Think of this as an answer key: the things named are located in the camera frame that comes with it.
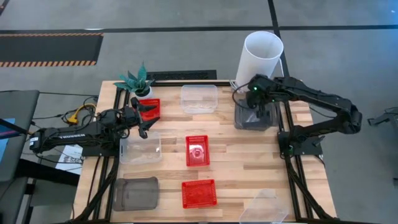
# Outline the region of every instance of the red tray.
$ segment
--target red tray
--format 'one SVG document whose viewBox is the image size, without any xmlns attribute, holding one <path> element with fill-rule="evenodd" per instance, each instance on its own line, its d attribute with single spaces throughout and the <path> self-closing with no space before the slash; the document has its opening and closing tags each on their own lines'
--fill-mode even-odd
<svg viewBox="0 0 398 224">
<path fill-rule="evenodd" d="M 207 136 L 187 136 L 187 166 L 210 165 L 209 142 Z"/>
<path fill-rule="evenodd" d="M 214 180 L 182 182 L 182 207 L 200 208 L 217 205 Z"/>
<path fill-rule="evenodd" d="M 156 108 L 147 112 L 140 112 L 141 117 L 144 121 L 160 117 L 160 99 L 146 99 L 139 100 L 140 104 L 149 106 L 155 105 Z"/>
</svg>

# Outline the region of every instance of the gray floor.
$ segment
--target gray floor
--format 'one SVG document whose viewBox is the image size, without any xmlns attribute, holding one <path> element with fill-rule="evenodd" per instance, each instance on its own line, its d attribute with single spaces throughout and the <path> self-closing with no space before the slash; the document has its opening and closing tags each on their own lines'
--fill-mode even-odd
<svg viewBox="0 0 398 224">
<path fill-rule="evenodd" d="M 280 26 L 398 24 L 393 0 L 274 0 Z M 0 29 L 90 29 L 186 26 L 270 26 L 266 0 L 10 0 Z M 94 67 L 0 68 L 0 90 L 38 89 L 98 94 L 102 80 L 136 71 L 216 69 L 233 79 L 245 36 L 251 31 L 105 34 Z M 330 134 L 322 142 L 337 214 L 344 220 L 398 220 L 397 140 L 390 124 L 369 127 L 366 119 L 398 106 L 398 30 L 282 31 L 291 76 L 308 86 L 349 98 L 364 115 L 362 131 Z M 36 116 L 76 108 L 84 98 L 41 95 Z M 324 118 L 313 114 L 315 122 Z M 63 125 L 43 121 L 42 126 Z M 70 203 L 41 206 L 32 223 L 70 214 Z"/>
</svg>

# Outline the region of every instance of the wooden tabletop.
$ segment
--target wooden tabletop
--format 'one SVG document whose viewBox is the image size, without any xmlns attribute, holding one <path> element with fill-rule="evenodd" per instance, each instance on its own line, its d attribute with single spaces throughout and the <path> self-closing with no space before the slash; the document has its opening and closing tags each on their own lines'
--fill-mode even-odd
<svg viewBox="0 0 398 224">
<path fill-rule="evenodd" d="M 116 94 L 113 83 L 102 83 L 97 112 L 113 107 Z M 275 195 L 289 209 L 286 221 L 294 221 L 285 162 L 279 157 L 278 127 L 266 131 L 235 129 L 230 87 L 218 87 L 218 106 L 214 113 L 197 115 L 182 111 L 181 87 L 152 88 L 155 97 L 160 98 L 161 119 L 150 130 L 161 134 L 163 159 L 156 164 L 139 166 L 120 164 L 118 178 L 157 177 L 159 204 L 154 210 L 112 211 L 111 222 L 238 222 L 239 216 L 261 189 L 268 189 L 268 194 Z M 290 106 L 295 124 L 312 124 L 306 103 L 292 102 Z M 136 128 L 132 128 L 131 134 L 137 134 Z M 202 134 L 209 137 L 210 166 L 187 167 L 185 136 Z M 90 157 L 84 161 L 74 203 L 76 214 L 80 214 L 86 206 L 96 160 L 97 157 Z M 302 160 L 309 191 L 327 213 L 335 216 L 324 166 L 314 156 L 302 156 Z M 100 170 L 101 165 L 98 166 L 91 196 L 97 191 Z M 181 183 L 198 179 L 215 179 L 218 205 L 183 209 Z M 299 189 L 297 192 L 304 217 L 302 194 Z M 106 192 L 100 218 L 104 217 L 107 198 Z"/>
</svg>

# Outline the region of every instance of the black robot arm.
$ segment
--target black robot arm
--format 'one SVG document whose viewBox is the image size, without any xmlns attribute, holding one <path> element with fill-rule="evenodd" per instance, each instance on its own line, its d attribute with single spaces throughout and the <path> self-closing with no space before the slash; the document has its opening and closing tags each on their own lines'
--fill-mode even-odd
<svg viewBox="0 0 398 224">
<path fill-rule="evenodd" d="M 41 128 L 30 137 L 30 150 L 34 153 L 48 151 L 55 146 L 78 144 L 83 147 L 82 156 L 114 156 L 118 153 L 119 140 L 126 138 L 125 130 L 138 126 L 139 135 L 147 138 L 146 131 L 159 119 L 143 121 L 140 112 L 155 106 L 143 106 L 137 98 L 131 99 L 132 107 L 105 110 L 96 115 L 96 121 L 83 126 L 67 128 Z"/>
<path fill-rule="evenodd" d="M 296 78 L 277 77 L 271 80 L 264 75 L 256 75 L 248 83 L 248 88 L 248 106 L 258 107 L 258 116 L 264 113 L 264 105 L 267 103 L 298 100 L 336 113 L 336 116 L 328 121 L 306 127 L 294 126 L 290 130 L 290 141 L 303 142 L 310 137 L 334 132 L 355 134 L 361 129 L 362 114 L 350 100 L 309 88 Z"/>
</svg>

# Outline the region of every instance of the clear plastic container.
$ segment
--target clear plastic container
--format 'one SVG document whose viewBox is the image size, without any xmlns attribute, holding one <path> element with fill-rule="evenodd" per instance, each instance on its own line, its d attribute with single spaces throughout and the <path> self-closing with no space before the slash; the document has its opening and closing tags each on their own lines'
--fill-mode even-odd
<svg viewBox="0 0 398 224">
<path fill-rule="evenodd" d="M 262 189 L 242 213 L 239 223 L 280 224 L 288 212 L 288 208 L 275 196 L 274 190 Z"/>
<path fill-rule="evenodd" d="M 181 89 L 181 107 L 186 113 L 212 113 L 217 104 L 215 85 L 184 85 Z"/>
<path fill-rule="evenodd" d="M 120 139 L 119 160 L 121 163 L 145 164 L 162 160 L 160 134 L 149 131 L 147 134 L 147 139 L 131 135 L 127 139 Z"/>
</svg>

